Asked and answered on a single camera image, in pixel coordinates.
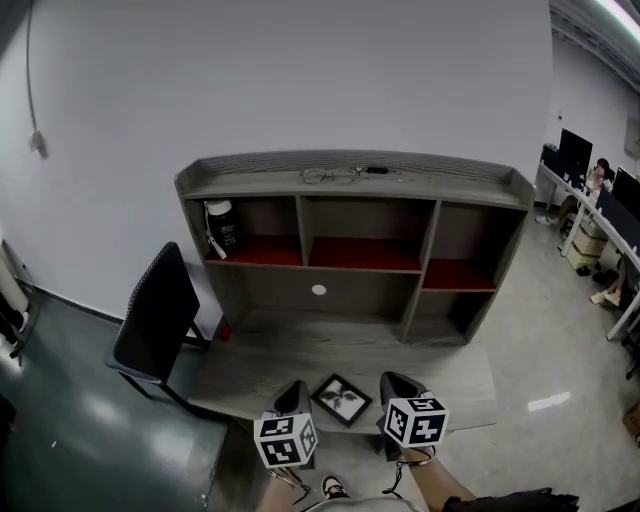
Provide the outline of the beige storage box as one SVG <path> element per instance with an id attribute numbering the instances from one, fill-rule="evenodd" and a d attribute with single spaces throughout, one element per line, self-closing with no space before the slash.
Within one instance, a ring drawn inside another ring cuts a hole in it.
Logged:
<path id="1" fill-rule="evenodd" d="M 603 250 L 604 246 L 601 245 L 596 246 L 595 251 L 591 251 L 590 253 L 583 253 L 575 243 L 571 243 L 571 247 L 566 255 L 566 259 L 574 270 L 582 267 L 593 269 L 599 262 Z"/>
<path id="2" fill-rule="evenodd" d="M 592 219 L 583 219 L 574 239 L 577 247 L 585 249 L 587 246 L 604 246 L 608 236 Z"/>

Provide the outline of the cardboard box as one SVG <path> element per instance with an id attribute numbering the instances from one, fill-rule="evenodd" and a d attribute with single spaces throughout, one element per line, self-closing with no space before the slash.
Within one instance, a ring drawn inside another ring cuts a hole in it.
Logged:
<path id="1" fill-rule="evenodd" d="M 640 400 L 636 401 L 625 412 L 623 424 L 636 446 L 640 448 Z"/>

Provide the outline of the black water bottle white lid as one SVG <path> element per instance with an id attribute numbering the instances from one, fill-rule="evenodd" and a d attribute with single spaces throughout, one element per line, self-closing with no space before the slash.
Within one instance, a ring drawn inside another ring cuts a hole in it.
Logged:
<path id="1" fill-rule="evenodd" d="M 236 211 L 228 199 L 204 202 L 207 242 L 221 260 L 226 260 L 239 246 L 241 230 Z"/>

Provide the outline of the grey wooden shelf hutch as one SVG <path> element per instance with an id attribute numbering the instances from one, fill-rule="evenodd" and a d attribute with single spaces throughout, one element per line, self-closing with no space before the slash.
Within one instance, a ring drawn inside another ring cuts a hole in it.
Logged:
<path id="1" fill-rule="evenodd" d="M 366 173 L 387 167 L 387 175 Z M 308 185 L 308 168 L 357 168 L 351 185 Z M 201 158 L 176 193 L 209 285 L 231 327 L 258 308 L 375 317 L 398 338 L 445 320 L 475 335 L 518 249 L 535 199 L 517 169 L 379 150 L 284 150 Z M 204 202 L 231 201 L 239 246 L 221 260 Z M 327 288 L 316 296 L 311 287 Z"/>

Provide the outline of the grey wall panel box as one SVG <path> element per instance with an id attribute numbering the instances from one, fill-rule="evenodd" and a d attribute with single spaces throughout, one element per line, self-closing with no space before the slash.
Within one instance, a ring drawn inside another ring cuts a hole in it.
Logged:
<path id="1" fill-rule="evenodd" d="M 640 159 L 640 119 L 638 118 L 627 119 L 624 151 L 634 160 Z"/>

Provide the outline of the black bag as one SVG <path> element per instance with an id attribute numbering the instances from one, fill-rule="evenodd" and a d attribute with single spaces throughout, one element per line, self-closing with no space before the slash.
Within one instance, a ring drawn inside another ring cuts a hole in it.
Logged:
<path id="1" fill-rule="evenodd" d="M 442 512 L 579 512 L 579 497 L 555 494 L 550 487 L 518 491 L 499 497 L 462 500 L 451 497 Z"/>

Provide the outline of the black office chair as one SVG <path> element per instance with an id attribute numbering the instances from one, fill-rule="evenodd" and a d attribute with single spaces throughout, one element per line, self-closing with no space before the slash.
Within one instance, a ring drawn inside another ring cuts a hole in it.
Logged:
<path id="1" fill-rule="evenodd" d="M 631 368 L 625 374 L 625 379 L 630 380 L 635 373 L 640 371 L 640 308 L 626 327 L 621 346 L 628 350 L 633 361 Z"/>

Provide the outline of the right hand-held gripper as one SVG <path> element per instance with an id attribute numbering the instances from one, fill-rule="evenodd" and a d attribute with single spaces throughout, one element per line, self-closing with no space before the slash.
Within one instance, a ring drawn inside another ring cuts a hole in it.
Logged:
<path id="1" fill-rule="evenodd" d="M 376 422 L 387 461 L 400 459 L 402 449 L 441 444 L 449 421 L 442 399 L 420 382 L 386 371 L 379 381 L 383 414 Z"/>

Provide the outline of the white and black sneaker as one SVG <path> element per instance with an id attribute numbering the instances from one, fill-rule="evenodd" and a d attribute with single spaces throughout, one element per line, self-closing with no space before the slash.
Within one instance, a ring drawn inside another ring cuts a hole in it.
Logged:
<path id="1" fill-rule="evenodd" d="M 321 487 L 326 500 L 349 498 L 345 486 L 334 475 L 327 475 L 322 480 Z"/>

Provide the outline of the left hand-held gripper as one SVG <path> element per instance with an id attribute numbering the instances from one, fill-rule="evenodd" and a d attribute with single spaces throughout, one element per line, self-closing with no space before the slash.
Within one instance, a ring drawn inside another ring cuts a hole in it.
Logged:
<path id="1" fill-rule="evenodd" d="M 318 444 L 307 385 L 297 380 L 286 386 L 273 403 L 276 413 L 300 413 L 263 417 L 253 422 L 253 439 L 264 466 L 279 469 L 304 466 Z"/>

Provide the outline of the ceiling tube light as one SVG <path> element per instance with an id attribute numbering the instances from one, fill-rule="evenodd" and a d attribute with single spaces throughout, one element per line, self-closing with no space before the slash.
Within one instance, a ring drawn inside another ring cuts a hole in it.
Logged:
<path id="1" fill-rule="evenodd" d="M 640 12 L 630 0 L 592 0 L 604 9 L 630 36 L 640 41 Z"/>

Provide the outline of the black framed picture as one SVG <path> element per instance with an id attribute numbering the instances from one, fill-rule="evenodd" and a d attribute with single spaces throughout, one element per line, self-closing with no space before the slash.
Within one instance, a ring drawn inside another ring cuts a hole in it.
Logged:
<path id="1" fill-rule="evenodd" d="M 311 399 L 347 428 L 352 427 L 372 403 L 369 396 L 336 373 L 314 391 Z"/>

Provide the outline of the clear eyeglasses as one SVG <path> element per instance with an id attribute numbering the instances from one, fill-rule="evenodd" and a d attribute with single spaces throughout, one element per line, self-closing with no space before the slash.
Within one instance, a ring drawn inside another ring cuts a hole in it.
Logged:
<path id="1" fill-rule="evenodd" d="M 321 184 L 342 184 L 351 185 L 360 176 L 357 168 L 336 167 L 336 168 L 308 168 L 300 172 L 303 183 L 308 185 Z"/>

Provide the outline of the person's right forearm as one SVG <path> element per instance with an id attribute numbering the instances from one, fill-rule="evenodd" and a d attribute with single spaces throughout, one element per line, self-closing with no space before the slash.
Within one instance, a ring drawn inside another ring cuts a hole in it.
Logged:
<path id="1" fill-rule="evenodd" d="M 451 497 L 476 499 L 440 462 L 434 446 L 402 448 L 401 453 L 430 512 L 442 512 Z"/>

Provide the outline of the black computer monitor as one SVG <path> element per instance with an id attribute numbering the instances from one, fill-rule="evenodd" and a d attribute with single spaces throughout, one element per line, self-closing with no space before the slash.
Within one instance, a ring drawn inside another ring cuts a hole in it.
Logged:
<path id="1" fill-rule="evenodd" d="M 543 145 L 540 162 L 557 176 L 562 177 L 564 175 L 563 159 L 555 146 Z"/>
<path id="2" fill-rule="evenodd" d="M 581 136 L 563 128 L 558 152 L 585 174 L 589 168 L 593 144 Z"/>
<path id="3" fill-rule="evenodd" d="M 611 193 L 627 210 L 640 209 L 640 182 L 622 168 L 616 173 Z"/>
<path id="4" fill-rule="evenodd" d="M 606 189 L 600 191 L 596 209 L 629 247 L 640 254 L 640 220 Z"/>

